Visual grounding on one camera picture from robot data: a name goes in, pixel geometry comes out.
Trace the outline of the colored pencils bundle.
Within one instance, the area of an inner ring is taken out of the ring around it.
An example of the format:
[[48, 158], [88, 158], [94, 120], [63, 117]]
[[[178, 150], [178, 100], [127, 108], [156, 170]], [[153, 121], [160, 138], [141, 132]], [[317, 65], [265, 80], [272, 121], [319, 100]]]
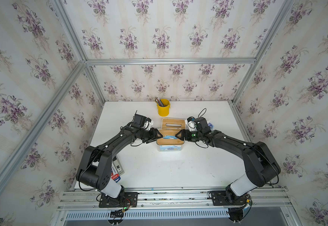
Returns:
[[159, 99], [158, 97], [155, 98], [155, 102], [157, 103], [158, 106], [160, 107], [166, 107], [166, 105]]

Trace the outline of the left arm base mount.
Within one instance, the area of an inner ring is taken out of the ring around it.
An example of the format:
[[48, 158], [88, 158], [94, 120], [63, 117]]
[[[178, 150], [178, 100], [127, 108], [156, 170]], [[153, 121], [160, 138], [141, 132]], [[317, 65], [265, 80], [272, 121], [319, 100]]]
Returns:
[[100, 194], [96, 197], [100, 208], [118, 208], [110, 211], [107, 221], [111, 226], [118, 226], [124, 218], [125, 213], [133, 207], [137, 207], [137, 192], [121, 192], [117, 198]]

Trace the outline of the white box with bamboo lid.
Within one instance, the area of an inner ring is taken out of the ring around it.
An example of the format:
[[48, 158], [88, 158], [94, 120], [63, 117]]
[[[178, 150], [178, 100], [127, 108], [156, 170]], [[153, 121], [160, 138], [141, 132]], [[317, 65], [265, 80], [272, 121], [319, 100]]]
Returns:
[[185, 128], [186, 128], [186, 123], [184, 119], [177, 119], [177, 118], [162, 119], [162, 129], [182, 130]]

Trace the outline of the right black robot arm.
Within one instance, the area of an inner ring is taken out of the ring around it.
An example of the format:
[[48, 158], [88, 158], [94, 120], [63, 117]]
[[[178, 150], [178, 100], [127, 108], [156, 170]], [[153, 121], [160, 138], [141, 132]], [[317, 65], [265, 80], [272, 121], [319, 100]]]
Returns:
[[226, 187], [224, 197], [230, 203], [257, 187], [269, 184], [272, 179], [279, 178], [281, 168], [265, 143], [245, 142], [212, 130], [204, 117], [190, 119], [193, 123], [190, 128], [194, 130], [180, 130], [176, 138], [194, 143], [201, 141], [209, 147], [228, 151], [244, 162], [245, 174]]

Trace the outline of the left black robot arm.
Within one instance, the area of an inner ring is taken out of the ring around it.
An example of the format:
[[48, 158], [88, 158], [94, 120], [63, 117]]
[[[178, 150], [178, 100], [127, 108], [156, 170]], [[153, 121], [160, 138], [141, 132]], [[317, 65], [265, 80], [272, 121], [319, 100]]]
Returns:
[[143, 144], [149, 144], [160, 138], [163, 135], [152, 127], [150, 118], [135, 114], [132, 121], [121, 127], [119, 133], [109, 141], [97, 147], [86, 147], [76, 173], [76, 181], [110, 198], [123, 197], [123, 186], [111, 178], [113, 158], [138, 139]]

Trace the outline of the bamboo tissue box lid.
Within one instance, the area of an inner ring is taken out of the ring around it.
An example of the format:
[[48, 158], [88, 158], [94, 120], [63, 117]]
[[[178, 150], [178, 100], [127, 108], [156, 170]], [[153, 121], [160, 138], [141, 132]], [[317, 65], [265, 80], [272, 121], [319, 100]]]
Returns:
[[163, 137], [156, 141], [157, 145], [183, 145], [185, 143], [175, 136], [180, 132], [180, 129], [160, 129], [159, 132]]

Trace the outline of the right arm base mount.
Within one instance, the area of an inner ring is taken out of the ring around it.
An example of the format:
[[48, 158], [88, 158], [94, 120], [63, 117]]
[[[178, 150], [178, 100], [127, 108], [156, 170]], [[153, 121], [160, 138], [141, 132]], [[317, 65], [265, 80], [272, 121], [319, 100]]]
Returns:
[[208, 196], [214, 206], [222, 206], [228, 209], [229, 220], [234, 224], [241, 224], [253, 205], [252, 198], [248, 193], [236, 196], [230, 189], [210, 191]]

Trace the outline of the yellow metal pen bucket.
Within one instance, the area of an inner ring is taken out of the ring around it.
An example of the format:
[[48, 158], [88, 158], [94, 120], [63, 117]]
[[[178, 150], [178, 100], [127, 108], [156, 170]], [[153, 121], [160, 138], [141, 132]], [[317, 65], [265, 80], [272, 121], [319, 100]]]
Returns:
[[161, 99], [161, 101], [166, 105], [166, 107], [160, 107], [157, 105], [158, 114], [161, 117], [167, 117], [170, 113], [170, 101], [167, 99]]

